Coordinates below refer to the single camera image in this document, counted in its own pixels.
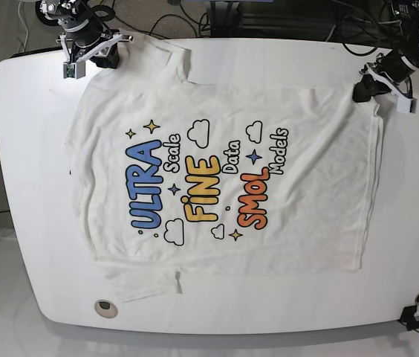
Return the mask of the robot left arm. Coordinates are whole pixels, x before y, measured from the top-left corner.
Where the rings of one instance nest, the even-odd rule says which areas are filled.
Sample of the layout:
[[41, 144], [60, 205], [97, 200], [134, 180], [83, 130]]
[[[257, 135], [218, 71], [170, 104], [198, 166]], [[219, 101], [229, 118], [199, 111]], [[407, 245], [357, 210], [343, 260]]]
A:
[[393, 1], [391, 8], [399, 21], [401, 38], [394, 41], [390, 52], [378, 54], [375, 61], [364, 65], [352, 98], [365, 103], [378, 95], [393, 94], [399, 112], [414, 113], [417, 99], [411, 76], [419, 70], [419, 1]]

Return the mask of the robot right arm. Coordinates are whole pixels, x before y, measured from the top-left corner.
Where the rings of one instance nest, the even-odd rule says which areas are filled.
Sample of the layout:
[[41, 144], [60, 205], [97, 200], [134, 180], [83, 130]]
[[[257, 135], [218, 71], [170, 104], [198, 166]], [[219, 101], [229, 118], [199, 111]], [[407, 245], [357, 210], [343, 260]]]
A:
[[112, 29], [108, 22], [115, 19], [113, 7], [90, 5], [87, 1], [39, 1], [38, 13], [62, 28], [58, 43], [65, 61], [63, 77], [80, 79], [85, 76], [87, 61], [98, 68], [116, 69], [120, 63], [119, 42], [128, 42], [132, 36]]

